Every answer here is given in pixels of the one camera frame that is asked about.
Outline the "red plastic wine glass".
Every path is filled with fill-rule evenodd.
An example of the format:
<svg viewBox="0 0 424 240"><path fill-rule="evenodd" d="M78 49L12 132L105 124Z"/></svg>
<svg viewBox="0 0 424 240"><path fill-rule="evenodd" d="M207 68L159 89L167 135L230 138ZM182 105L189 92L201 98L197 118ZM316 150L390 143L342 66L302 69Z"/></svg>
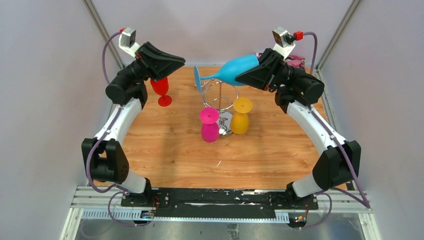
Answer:
<svg viewBox="0 0 424 240"><path fill-rule="evenodd" d="M168 78L162 78L159 80L150 80L153 91L159 95L157 103L161 107L167 107L172 103L172 97L168 95L169 91L169 81Z"/></svg>

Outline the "blue plastic wine glass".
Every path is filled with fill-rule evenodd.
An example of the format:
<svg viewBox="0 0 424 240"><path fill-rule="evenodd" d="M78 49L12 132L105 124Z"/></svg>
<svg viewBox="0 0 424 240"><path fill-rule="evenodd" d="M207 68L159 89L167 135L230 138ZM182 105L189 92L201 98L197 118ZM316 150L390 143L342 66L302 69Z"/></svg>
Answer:
<svg viewBox="0 0 424 240"><path fill-rule="evenodd" d="M225 63L218 72L208 76L200 76L197 66L194 66L194 82L199 93L202 92L203 80L218 79L231 86L244 86L244 83L236 81L236 77L252 68L259 66L259 59L255 54L249 54L234 58Z"/></svg>

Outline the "chrome wine glass rack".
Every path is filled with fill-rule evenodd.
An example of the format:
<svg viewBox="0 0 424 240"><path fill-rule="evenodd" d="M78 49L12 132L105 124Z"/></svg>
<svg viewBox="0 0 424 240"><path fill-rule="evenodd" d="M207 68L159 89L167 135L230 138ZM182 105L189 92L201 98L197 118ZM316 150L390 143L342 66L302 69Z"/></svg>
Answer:
<svg viewBox="0 0 424 240"><path fill-rule="evenodd" d="M200 80L200 94L205 107L213 107L219 112L216 121L219 126L221 138L229 137L233 134L230 123L233 117L231 113L234 100L239 98L239 91L235 86L224 83L215 78Z"/></svg>

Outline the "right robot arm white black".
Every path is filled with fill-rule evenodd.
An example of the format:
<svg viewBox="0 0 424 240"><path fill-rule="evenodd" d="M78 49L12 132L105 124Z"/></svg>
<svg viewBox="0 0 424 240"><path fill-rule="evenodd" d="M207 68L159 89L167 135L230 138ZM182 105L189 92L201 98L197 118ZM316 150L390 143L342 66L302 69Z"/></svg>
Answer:
<svg viewBox="0 0 424 240"><path fill-rule="evenodd" d="M237 83L274 93L275 104L294 119L315 146L319 159L312 172L286 186L285 201L298 209L308 197L341 184L357 181L361 146L340 135L313 106L325 85L303 69L291 66L267 48L255 64L235 77Z"/></svg>

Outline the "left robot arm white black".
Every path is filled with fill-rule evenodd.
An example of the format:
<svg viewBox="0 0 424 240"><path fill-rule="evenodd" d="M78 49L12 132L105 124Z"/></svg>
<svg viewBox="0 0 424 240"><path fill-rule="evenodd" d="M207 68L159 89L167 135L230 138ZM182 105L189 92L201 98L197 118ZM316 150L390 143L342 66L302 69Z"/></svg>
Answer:
<svg viewBox="0 0 424 240"><path fill-rule="evenodd" d="M85 174L98 193L113 187L133 197L140 206L149 206L154 197L151 182L130 169L123 150L124 139L148 99L145 82L160 83L183 67L186 60L156 48L152 43L119 43L119 48L134 61L121 69L106 87L106 95L116 105L103 128L81 144Z"/></svg>

